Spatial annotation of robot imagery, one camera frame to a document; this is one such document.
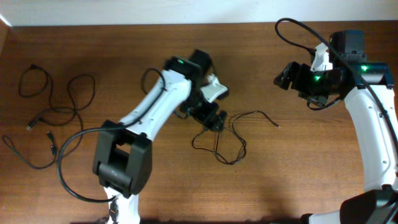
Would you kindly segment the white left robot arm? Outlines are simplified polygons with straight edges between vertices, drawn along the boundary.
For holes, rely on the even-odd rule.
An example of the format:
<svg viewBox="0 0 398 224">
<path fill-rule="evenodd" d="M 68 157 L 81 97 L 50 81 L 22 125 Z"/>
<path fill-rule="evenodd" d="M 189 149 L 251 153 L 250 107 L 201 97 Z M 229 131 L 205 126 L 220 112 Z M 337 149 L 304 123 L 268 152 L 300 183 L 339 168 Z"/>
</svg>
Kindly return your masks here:
<svg viewBox="0 0 398 224">
<path fill-rule="evenodd" d="M 98 135 L 93 173 L 108 197 L 108 217 L 98 223 L 139 223 L 139 193 L 152 172 L 152 143 L 170 115 L 180 109 L 206 130 L 221 132 L 227 113 L 217 99 L 228 95 L 208 53 L 195 50 L 189 59 L 167 60 L 153 89 L 127 116 L 107 120 Z"/>
</svg>

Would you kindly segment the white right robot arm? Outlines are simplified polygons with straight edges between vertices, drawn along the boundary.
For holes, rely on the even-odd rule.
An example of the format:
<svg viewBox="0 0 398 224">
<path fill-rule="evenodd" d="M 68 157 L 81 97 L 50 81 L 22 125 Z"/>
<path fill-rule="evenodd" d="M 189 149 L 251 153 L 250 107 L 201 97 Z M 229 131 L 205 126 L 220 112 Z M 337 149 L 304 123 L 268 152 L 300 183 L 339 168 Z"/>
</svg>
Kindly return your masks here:
<svg viewBox="0 0 398 224">
<path fill-rule="evenodd" d="M 367 60 L 360 30 L 335 32 L 311 52 L 311 65 L 290 62 L 274 84 L 297 90 L 314 111 L 344 102 L 359 142 L 364 193 L 337 211 L 304 214 L 300 222 L 397 223 L 397 117 L 388 65 Z"/>
</svg>

